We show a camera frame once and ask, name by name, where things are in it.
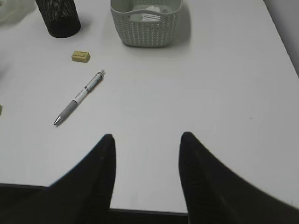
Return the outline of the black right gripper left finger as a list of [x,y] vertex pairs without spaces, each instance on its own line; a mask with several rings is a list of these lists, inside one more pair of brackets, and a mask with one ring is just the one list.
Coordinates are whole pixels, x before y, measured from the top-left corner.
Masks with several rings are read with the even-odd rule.
[[105,134],[67,174],[0,215],[2,224],[106,224],[116,176],[116,146]]

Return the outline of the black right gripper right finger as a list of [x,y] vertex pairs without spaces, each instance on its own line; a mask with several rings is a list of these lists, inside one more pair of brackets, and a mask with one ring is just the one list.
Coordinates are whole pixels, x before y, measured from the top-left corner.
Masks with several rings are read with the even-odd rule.
[[297,224],[299,210],[264,193],[218,160],[191,132],[179,147],[190,224]]

